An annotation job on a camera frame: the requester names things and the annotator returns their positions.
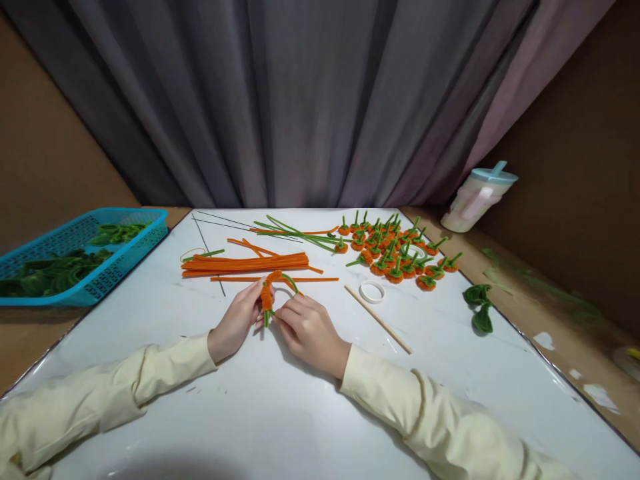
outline chopstick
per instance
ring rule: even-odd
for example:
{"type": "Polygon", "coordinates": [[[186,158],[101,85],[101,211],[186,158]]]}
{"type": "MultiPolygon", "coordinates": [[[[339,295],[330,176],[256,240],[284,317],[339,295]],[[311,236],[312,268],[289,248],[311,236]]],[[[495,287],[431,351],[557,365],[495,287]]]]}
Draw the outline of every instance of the chopstick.
{"type": "Polygon", "coordinates": [[[362,300],[362,298],[360,298],[360,296],[351,289],[350,286],[345,284],[345,288],[353,296],[353,298],[358,300],[358,303],[360,303],[360,305],[362,305],[365,308],[365,310],[368,311],[371,314],[371,316],[376,319],[376,321],[380,324],[380,326],[382,328],[384,328],[384,330],[386,330],[387,333],[390,334],[390,336],[392,336],[394,340],[396,340],[396,342],[398,342],[398,345],[400,345],[402,348],[404,348],[404,350],[408,354],[412,354],[413,353],[413,350],[411,350],[410,346],[408,346],[400,337],[398,337],[398,334],[396,332],[394,332],[390,326],[387,325],[387,322],[382,320],[382,318],[380,318],[378,316],[378,314],[376,312],[374,312],[373,309],[370,306],[368,306],[365,303],[365,301],[362,300]]]}

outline green leaves in basket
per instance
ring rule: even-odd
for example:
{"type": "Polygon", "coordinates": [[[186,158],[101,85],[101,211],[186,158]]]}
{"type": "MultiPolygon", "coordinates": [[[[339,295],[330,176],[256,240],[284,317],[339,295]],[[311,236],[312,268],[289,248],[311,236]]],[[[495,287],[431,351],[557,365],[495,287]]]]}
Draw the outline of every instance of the green leaves in basket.
{"type": "Polygon", "coordinates": [[[104,223],[98,225],[98,233],[100,235],[89,240],[89,243],[95,247],[104,247],[106,245],[117,245],[119,243],[127,243],[133,240],[138,233],[142,232],[149,223],[130,223],[128,225],[114,225],[112,223],[104,223]]]}
{"type": "Polygon", "coordinates": [[[49,253],[52,258],[24,262],[18,274],[0,280],[0,297],[51,297],[62,293],[80,282],[113,255],[106,249],[87,254],[84,250],[72,250],[61,257],[49,253]]]}

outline cardboard wall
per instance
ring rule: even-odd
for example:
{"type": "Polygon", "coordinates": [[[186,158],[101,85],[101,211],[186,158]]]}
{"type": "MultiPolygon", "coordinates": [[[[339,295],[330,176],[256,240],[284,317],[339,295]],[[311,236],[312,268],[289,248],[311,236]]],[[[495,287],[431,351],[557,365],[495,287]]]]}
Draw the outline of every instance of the cardboard wall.
{"type": "Polygon", "coordinates": [[[0,255],[132,192],[0,13],[0,255]]]}
{"type": "Polygon", "coordinates": [[[478,228],[640,339],[640,2],[618,0],[480,167],[520,181],[478,228]]]}

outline white tape roll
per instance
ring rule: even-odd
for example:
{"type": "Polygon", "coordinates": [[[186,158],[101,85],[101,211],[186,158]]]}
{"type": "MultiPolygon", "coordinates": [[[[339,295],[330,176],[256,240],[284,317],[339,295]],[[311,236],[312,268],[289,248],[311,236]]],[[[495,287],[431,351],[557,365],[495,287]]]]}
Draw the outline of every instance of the white tape roll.
{"type": "Polygon", "coordinates": [[[382,285],[380,285],[378,282],[375,282],[373,280],[365,280],[364,282],[362,282],[362,284],[360,284],[360,295],[362,296],[362,298],[364,298],[364,300],[368,301],[369,303],[380,303],[385,298],[385,288],[382,285]],[[380,292],[380,298],[372,298],[368,296],[364,289],[364,287],[367,285],[370,285],[376,288],[378,292],[380,292]]]}

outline cream long-sleeve shirt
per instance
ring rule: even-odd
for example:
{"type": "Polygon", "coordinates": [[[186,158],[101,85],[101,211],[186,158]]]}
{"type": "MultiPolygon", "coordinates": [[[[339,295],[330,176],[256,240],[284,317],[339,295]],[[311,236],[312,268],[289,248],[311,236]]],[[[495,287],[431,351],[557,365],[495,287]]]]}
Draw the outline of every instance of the cream long-sleeve shirt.
{"type": "Polygon", "coordinates": [[[216,370],[207,335],[151,345],[0,401],[0,479],[50,478],[42,464],[72,442],[140,418],[157,395],[216,370]]]}
{"type": "MultiPolygon", "coordinates": [[[[141,417],[156,395],[215,369],[204,334],[164,350],[152,345],[0,402],[0,479],[48,479],[51,468],[42,465],[72,442],[141,417]]],[[[574,479],[480,406],[355,346],[341,392],[396,428],[443,480],[574,479]]]]}

